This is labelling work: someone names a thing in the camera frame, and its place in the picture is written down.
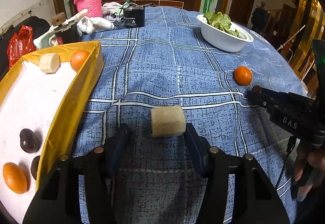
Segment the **person right hand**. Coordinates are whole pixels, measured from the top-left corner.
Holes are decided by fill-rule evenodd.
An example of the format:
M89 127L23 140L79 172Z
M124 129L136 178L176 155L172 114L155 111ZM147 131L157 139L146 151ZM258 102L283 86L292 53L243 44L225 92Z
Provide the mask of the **person right hand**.
M303 201L312 188L324 181L324 148L309 151L302 142L298 145L294 179L297 181L297 200Z

